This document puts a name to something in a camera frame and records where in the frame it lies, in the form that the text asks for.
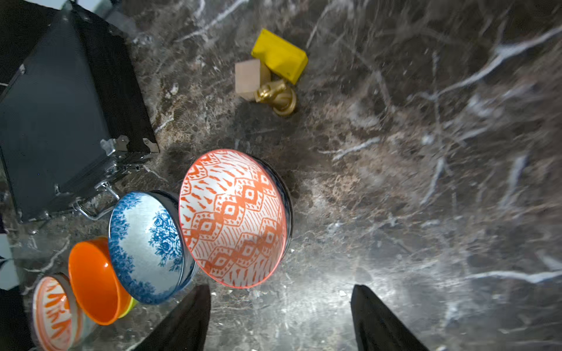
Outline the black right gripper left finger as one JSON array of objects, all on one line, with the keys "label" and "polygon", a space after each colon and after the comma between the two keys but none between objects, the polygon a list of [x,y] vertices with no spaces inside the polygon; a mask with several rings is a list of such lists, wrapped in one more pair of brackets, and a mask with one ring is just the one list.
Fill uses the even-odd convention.
[{"label": "black right gripper left finger", "polygon": [[133,350],[203,350],[211,311],[209,285],[198,285]]}]

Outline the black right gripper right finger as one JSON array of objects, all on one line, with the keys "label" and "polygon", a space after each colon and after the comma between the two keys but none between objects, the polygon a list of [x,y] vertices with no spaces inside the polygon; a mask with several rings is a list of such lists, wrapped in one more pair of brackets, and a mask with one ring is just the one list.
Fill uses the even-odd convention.
[{"label": "black right gripper right finger", "polygon": [[358,350],[423,350],[428,348],[366,285],[355,285],[351,313]]}]

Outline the large blue floral bowl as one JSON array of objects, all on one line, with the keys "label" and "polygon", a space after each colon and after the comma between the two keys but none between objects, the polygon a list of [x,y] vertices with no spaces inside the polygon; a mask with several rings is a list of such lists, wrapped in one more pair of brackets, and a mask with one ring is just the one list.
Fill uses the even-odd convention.
[{"label": "large blue floral bowl", "polygon": [[136,301],[161,304],[180,286],[185,259],[176,223],[152,194],[131,192],[119,200],[108,247],[119,282]]}]

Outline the grey green patterned bowl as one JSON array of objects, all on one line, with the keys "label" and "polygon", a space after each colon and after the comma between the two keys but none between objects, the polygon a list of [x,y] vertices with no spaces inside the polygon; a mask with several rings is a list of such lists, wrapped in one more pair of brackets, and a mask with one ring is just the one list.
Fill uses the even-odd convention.
[{"label": "grey green patterned bowl", "polygon": [[90,319],[80,307],[75,297],[70,279],[63,273],[54,274],[54,278],[60,283],[70,303],[70,316],[72,328],[72,344],[70,350],[76,350],[87,342],[92,341],[98,334],[99,325]]}]

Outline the orange plastic bowl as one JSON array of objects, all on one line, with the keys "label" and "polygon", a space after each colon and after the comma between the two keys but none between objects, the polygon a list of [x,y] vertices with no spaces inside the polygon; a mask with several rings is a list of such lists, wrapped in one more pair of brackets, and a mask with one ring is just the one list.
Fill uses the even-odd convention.
[{"label": "orange plastic bowl", "polygon": [[133,298],[117,277],[106,237],[77,243],[68,271],[78,304],[96,324],[109,326],[127,311]]}]

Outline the red geometric pattern bowl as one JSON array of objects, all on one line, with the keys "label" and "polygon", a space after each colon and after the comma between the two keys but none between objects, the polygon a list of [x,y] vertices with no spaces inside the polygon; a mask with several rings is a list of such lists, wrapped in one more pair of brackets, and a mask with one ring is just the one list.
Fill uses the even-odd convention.
[{"label": "red geometric pattern bowl", "polygon": [[179,220],[195,262],[227,287],[254,288],[282,260],[284,205],[269,174],[247,154],[217,149],[197,158],[181,185]]}]

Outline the orange leaf pattern bowl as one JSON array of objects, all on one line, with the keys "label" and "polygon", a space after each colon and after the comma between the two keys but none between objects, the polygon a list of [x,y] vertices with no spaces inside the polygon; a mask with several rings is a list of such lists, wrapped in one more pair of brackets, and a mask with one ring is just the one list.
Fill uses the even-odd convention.
[{"label": "orange leaf pattern bowl", "polygon": [[35,334],[44,350],[69,350],[72,344],[70,303],[53,275],[37,284],[32,301]]}]

